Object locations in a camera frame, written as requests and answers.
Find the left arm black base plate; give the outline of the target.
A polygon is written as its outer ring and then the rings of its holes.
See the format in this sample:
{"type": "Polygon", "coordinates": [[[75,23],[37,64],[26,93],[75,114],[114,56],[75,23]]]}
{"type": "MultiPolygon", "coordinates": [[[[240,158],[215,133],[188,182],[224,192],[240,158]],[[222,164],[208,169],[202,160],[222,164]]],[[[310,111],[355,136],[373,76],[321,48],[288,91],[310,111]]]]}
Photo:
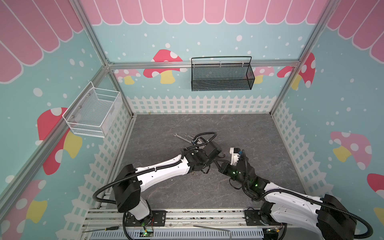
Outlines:
{"type": "Polygon", "coordinates": [[[126,214],[126,227],[164,227],[167,211],[158,210],[145,217],[143,220],[137,220],[131,213],[126,214]]]}

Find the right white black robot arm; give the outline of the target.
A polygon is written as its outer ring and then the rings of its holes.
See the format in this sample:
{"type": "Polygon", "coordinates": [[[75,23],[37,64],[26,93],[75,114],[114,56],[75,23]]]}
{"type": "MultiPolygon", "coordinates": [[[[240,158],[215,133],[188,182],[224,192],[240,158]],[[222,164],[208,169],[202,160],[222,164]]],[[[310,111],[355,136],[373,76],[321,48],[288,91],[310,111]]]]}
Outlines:
{"type": "Polygon", "coordinates": [[[373,235],[373,227],[334,196],[320,198],[282,188],[257,176],[245,151],[235,149],[233,154],[234,162],[216,160],[219,172],[239,183],[251,200],[262,201],[262,213],[273,221],[312,231],[324,240],[361,240],[373,235]]]}

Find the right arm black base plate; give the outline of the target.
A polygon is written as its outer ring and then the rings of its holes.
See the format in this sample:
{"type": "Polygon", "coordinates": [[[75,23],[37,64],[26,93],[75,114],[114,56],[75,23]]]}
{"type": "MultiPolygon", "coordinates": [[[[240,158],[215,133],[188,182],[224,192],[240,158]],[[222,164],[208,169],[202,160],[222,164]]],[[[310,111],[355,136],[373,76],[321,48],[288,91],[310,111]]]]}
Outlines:
{"type": "Polygon", "coordinates": [[[269,214],[263,213],[261,210],[247,209],[244,210],[245,221],[247,226],[272,226],[280,227],[282,224],[276,222],[269,214]]]}

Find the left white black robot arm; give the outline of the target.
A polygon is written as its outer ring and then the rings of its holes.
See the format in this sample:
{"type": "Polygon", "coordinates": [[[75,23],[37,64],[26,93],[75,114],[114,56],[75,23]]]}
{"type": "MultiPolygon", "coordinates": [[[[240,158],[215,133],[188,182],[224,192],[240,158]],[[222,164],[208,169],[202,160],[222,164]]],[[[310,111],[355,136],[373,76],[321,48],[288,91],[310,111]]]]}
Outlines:
{"type": "Polygon", "coordinates": [[[93,200],[116,205],[119,213],[131,214],[138,222],[147,223],[153,214],[141,193],[173,177],[194,172],[207,174],[222,152],[213,141],[216,136],[216,132],[197,134],[189,147],[181,149],[181,154],[168,161],[140,168],[132,164],[125,166],[113,182],[94,192],[93,200]]]}

